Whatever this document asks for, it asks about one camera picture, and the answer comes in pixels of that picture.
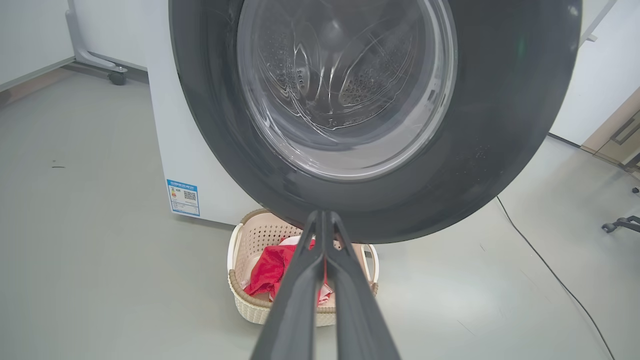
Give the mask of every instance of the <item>red cloth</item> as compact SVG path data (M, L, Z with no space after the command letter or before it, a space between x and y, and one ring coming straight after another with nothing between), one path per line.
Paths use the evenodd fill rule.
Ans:
M315 240L311 240L309 249L313 249L316 244ZM276 298L276 294L280 289L280 282L284 273L289 267L289 263L296 252L297 245L276 245L267 246L262 251L260 259L251 271L251 281L244 289L244 292L250 296L260 293L269 293L272 299Z

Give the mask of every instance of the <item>caster wheel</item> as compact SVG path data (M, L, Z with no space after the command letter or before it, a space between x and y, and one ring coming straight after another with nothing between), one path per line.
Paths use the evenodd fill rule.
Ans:
M613 232L613 231L614 231L615 229L617 229L617 228L618 228L617 226L615 226L614 224L612 224L612 223L610 223L610 222L608 222L608 223L606 223L606 224L604 224L604 225L602 226L602 229L603 229L607 234L609 234L609 233Z
M107 75L107 77L114 85L124 85L127 81L127 76L123 72L114 71Z

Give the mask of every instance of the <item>white basket handle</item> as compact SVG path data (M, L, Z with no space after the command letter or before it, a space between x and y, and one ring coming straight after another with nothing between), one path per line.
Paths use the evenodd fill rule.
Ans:
M227 250L227 273L229 273L229 270L233 269L236 267L236 256L237 256L237 243L238 243L238 238L240 237L240 230L242 230L242 226L244 226L243 223L238 224L235 228L234 228L234 232L231 233L231 241L229 241L229 249Z
M371 253L371 259L373 260L373 278L371 277L371 271L369 271L369 265L367 265L367 256L364 253L364 247L369 247L369 252ZM378 252L376 248L371 244L362 244L360 247L360 251L362 251L362 261L364 262L364 269L367 273L367 280L371 283L378 282L378 276L380 274L380 262L378 261Z

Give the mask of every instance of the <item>black cable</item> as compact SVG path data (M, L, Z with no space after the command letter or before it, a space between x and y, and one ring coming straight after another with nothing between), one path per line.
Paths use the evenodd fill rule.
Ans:
M524 239L524 241L527 242L527 244L529 244L531 250L533 250L533 252L536 253L536 255L538 255L538 257L542 260L542 262L547 266L547 268L549 269L549 271L551 271L551 274L554 275L554 277L556 278L556 280L558 280L558 282L560 283L560 285L562 285L562 287L566 290L566 292L568 292L573 299L580 304L580 307L582 308L582 310L584 310L584 312L587 314L587 316L589 317L589 319L591 319L591 322L593 323L593 326L596 327L596 330L598 331L598 334L600 335L600 338L602 339L602 342L604 342L604 346L607 347L607 350L609 351L609 355L611 356L611 359L616 360L616 357L613 356L613 353L611 352L611 349L609 348L609 344L607 343L607 340L604 340L604 335L602 335L602 331L600 331L600 328L598 327L598 324L596 324L595 320L593 319L593 317L591 317L591 314L589 314L589 311L587 311L587 309L585 309L584 305L582 305L582 303L580 302L580 300L578 300L577 297L575 297L575 295L571 292L571 290L569 290L566 285L562 282L562 280L560 280L560 278L558 277L558 275L556 275L556 273L553 271L553 269L551 269L551 266L549 266L549 264L547 264L547 262L545 261L545 259L542 257L542 255L540 255L540 253L536 250L536 248L533 247L533 245L531 245L531 243L529 242L529 240L527 239L526 236L524 236L522 234L522 232L520 232L520 230L518 229L518 227L516 226L516 224L513 223L513 221L511 220L511 217L509 216L509 213L507 212L507 209L504 207L504 204L502 203L502 201L500 200L499 197L495 197L496 199L498 199L498 202L500 203L500 206L502 206L502 210L504 211L504 214L507 215L507 219L509 219L509 222L511 223L511 226L513 226L514 229L516 229L516 231L518 232L518 234L520 234L520 236Z

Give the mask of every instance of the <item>washing machine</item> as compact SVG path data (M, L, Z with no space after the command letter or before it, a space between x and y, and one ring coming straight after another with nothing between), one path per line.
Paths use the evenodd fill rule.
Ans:
M336 211L354 241L450 226L524 168L567 90L579 0L149 1L170 211Z

